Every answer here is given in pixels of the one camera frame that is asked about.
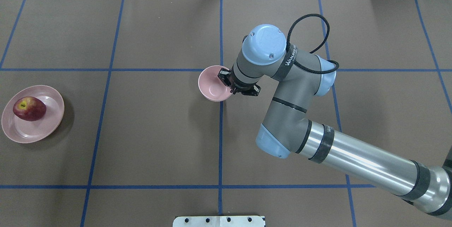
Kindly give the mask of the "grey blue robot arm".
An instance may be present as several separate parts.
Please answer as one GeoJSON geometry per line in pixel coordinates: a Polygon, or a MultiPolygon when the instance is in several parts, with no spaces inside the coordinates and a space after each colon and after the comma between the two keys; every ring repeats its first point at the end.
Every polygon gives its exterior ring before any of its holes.
{"type": "Polygon", "coordinates": [[[315,96],[329,92],[337,66],[289,43],[278,27],[262,24],[243,38],[231,69],[220,69],[231,94],[257,96],[263,76],[278,81],[256,138],[264,152],[285,159],[305,156],[386,190],[419,211],[451,220],[451,168],[426,167],[306,117],[315,96]]]}

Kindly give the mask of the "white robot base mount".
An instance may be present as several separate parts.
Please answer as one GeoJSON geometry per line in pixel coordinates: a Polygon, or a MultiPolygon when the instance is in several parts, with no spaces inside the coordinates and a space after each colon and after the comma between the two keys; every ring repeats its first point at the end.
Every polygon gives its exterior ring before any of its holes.
{"type": "Polygon", "coordinates": [[[181,216],[176,217],[173,227],[266,227],[264,216],[181,216]]]}

